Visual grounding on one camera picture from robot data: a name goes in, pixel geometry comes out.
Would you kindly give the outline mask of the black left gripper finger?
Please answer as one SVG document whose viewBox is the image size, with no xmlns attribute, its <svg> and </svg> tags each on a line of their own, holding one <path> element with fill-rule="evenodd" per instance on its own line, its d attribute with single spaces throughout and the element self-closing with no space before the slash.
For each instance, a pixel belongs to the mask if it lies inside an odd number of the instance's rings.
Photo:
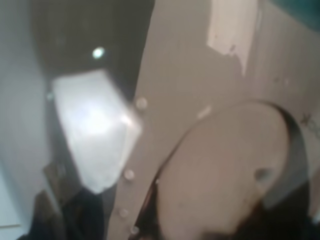
<svg viewBox="0 0 320 240">
<path fill-rule="evenodd" d="M 80 183 L 100 194 L 121 177 L 142 121 L 102 69 L 60 76 L 51 91 Z"/>
</svg>

